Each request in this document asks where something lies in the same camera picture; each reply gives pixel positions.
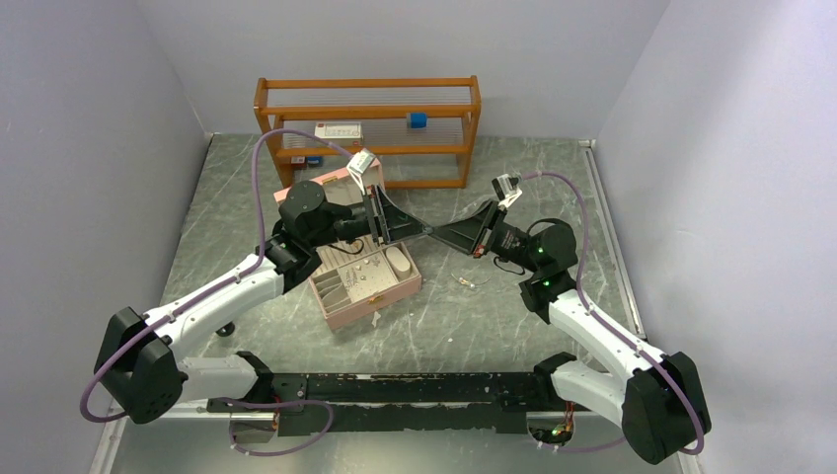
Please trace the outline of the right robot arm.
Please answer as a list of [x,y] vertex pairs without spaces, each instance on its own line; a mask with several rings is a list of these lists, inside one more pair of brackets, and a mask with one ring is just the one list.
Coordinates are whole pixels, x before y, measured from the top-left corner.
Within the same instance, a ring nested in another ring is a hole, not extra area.
[[698,454],[711,420],[695,362],[649,345],[593,303],[580,276],[570,274],[584,263],[572,227],[558,218],[539,223],[538,232],[510,225],[504,210],[489,200],[472,216],[436,226],[429,235],[475,258],[491,254],[529,273],[519,285],[525,307],[603,365],[597,370],[562,355],[532,384],[541,407],[581,405],[618,426],[649,464],[677,452]]

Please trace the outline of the gold pearl bangle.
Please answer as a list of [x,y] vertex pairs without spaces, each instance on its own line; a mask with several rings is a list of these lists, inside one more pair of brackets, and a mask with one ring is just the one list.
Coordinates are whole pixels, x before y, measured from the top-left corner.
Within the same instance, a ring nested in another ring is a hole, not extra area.
[[462,286],[466,287],[467,289],[474,290],[474,291],[477,291],[477,290],[478,290],[478,288],[479,288],[481,285],[486,284],[487,282],[489,282],[489,281],[491,280],[491,277],[490,277],[490,276],[487,276],[487,277],[485,277],[484,279],[473,280],[473,279],[468,279],[468,278],[466,278],[466,277],[464,277],[464,276],[456,276],[456,275],[454,275],[454,274],[450,274],[450,275],[451,275],[451,277],[452,277],[454,280],[456,280],[456,281],[457,281],[460,285],[462,285]]

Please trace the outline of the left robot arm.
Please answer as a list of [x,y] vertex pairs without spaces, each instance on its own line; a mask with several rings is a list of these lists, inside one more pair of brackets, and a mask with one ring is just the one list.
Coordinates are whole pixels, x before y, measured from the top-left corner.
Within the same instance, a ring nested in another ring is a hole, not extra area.
[[[241,314],[308,279],[322,265],[322,247],[363,237],[393,244],[430,233],[430,225],[394,205],[379,186],[359,189],[358,202],[342,204],[330,201],[315,181],[293,185],[272,231],[262,232],[254,253],[232,270],[143,314],[130,307],[117,311],[83,392],[82,416],[96,423],[129,418],[142,425],[198,399],[232,398],[251,411],[267,406],[273,383],[257,358],[244,354],[189,363],[187,354]],[[88,400],[96,385],[120,406],[114,417],[91,413]]]

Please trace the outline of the pink jewelry box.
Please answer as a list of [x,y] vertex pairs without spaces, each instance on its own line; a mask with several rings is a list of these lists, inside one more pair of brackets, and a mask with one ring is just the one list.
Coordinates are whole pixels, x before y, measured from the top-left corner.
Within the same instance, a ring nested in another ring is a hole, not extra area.
[[[363,175],[366,187],[385,189],[381,165]],[[363,195],[346,169],[299,181],[275,193],[279,219],[266,256],[284,276],[285,289],[308,282],[326,324],[335,330],[417,293],[421,274],[402,243],[372,240]],[[410,276],[398,280],[384,252],[398,246]]]

